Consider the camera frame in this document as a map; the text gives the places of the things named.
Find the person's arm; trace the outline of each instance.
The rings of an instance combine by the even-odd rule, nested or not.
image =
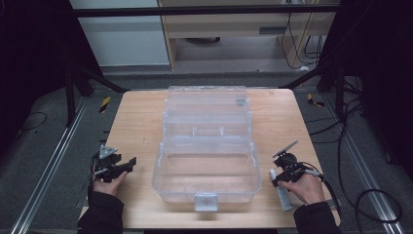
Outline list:
[[[123,233],[124,204],[116,198],[116,194],[127,174],[123,172],[110,183],[94,182],[89,208],[78,221],[78,234]]]
[[[319,178],[303,174],[296,182],[279,181],[279,186],[293,192],[306,205],[294,212],[294,220],[300,234],[336,234],[341,233],[335,224],[322,192]]]

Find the hand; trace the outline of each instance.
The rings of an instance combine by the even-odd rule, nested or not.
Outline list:
[[[298,199],[307,205],[325,202],[321,181],[317,176],[303,174],[296,182],[279,181],[279,186],[293,192]]]
[[[118,187],[126,178],[128,172],[122,172],[117,178],[113,179],[112,182],[103,182],[103,179],[97,179],[94,181],[94,192],[106,193],[116,197],[118,193]]]

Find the black sleeve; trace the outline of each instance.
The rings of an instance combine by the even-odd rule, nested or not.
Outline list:
[[[88,210],[78,221],[78,234],[122,234],[123,209],[116,197],[93,192]]]
[[[294,213],[294,219],[300,234],[341,233],[326,202],[314,203],[298,208]]]

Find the clear plastic storage box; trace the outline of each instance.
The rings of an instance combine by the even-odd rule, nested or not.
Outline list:
[[[152,185],[199,212],[251,201],[261,174],[245,87],[169,87]]]

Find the floor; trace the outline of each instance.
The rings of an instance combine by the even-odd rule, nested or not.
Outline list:
[[[305,55],[302,59],[314,61]],[[305,72],[300,68],[288,66],[275,37],[221,38],[217,43],[210,43],[204,39],[182,39],[179,42],[176,61],[174,70],[145,67],[144,70],[127,75],[110,73],[107,74],[107,78],[134,90],[200,84],[277,87],[300,77]],[[303,69],[313,67],[314,65],[310,64]],[[239,81],[233,81],[235,77],[238,77]],[[357,78],[349,80],[360,86]],[[317,81],[316,77],[295,90],[309,133],[317,132],[334,123],[334,92],[318,94],[315,90]],[[10,159],[0,166],[0,233],[10,233],[21,215],[25,214],[24,208],[34,211],[34,214],[22,217],[27,224],[24,226],[27,233],[76,232],[76,220],[85,199],[84,184],[90,157],[105,142],[107,131],[110,130],[122,98],[121,94],[92,83],[95,88],[93,97],[76,98],[78,106],[85,106],[82,120],[70,136],[70,143],[60,149],[62,156],[55,159],[56,167],[50,171],[45,169],[50,167],[50,162],[55,156],[55,148],[59,145],[61,136],[65,135],[66,115],[65,111],[60,111],[65,108],[64,91],[56,91],[41,97],[34,104],[33,114],[27,119],[24,130],[8,150]],[[309,103],[309,93],[313,94],[315,102],[322,102],[325,107]],[[104,113],[99,113],[103,99],[108,96],[111,96],[108,108]],[[353,98],[353,95],[346,95],[346,102]],[[365,233],[413,233],[413,224],[406,220],[413,215],[413,208],[409,203],[413,196],[413,182],[401,167],[386,163],[384,149],[362,114],[362,111],[357,112],[349,118],[349,131],[341,150],[342,158],[337,158],[336,143],[323,143],[336,139],[340,133],[339,127],[332,128],[322,135],[312,136],[321,166],[343,201],[346,200],[338,183],[340,180],[344,182],[352,200],[371,183],[378,183],[381,188],[392,192],[402,204],[404,217],[400,225],[403,232],[392,231],[394,225],[379,224],[363,217],[361,223]],[[364,163],[357,160],[358,154],[367,162],[365,167]],[[339,162],[345,169],[343,177],[337,175]],[[38,181],[44,178],[45,174],[49,174],[50,178],[45,179],[41,184],[43,189],[40,189]],[[34,195],[37,195],[35,198],[39,201],[31,204]],[[383,198],[377,198],[376,195],[370,195],[370,199],[373,202],[375,199],[383,201]],[[394,204],[390,206],[396,213]],[[378,209],[377,205],[372,206],[367,201],[363,202],[361,207],[374,214]],[[350,206],[343,210],[343,233],[358,233],[355,210]],[[296,233],[296,230],[280,230],[280,233]]]

